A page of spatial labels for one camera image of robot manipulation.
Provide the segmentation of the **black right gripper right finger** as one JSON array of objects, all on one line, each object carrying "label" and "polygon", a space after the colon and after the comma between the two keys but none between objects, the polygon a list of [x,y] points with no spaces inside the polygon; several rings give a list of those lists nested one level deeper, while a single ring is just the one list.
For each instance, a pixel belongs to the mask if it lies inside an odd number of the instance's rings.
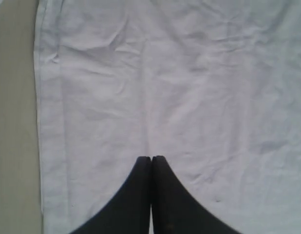
[{"label": "black right gripper right finger", "polygon": [[151,212],[155,234],[237,234],[182,185],[164,156],[152,158]]}]

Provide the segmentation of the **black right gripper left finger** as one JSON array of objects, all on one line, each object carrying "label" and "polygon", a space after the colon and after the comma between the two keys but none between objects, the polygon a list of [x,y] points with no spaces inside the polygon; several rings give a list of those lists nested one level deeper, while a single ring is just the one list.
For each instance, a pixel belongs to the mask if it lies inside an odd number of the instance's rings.
[{"label": "black right gripper left finger", "polygon": [[137,158],[113,198],[74,234],[147,234],[151,214],[151,158]]}]

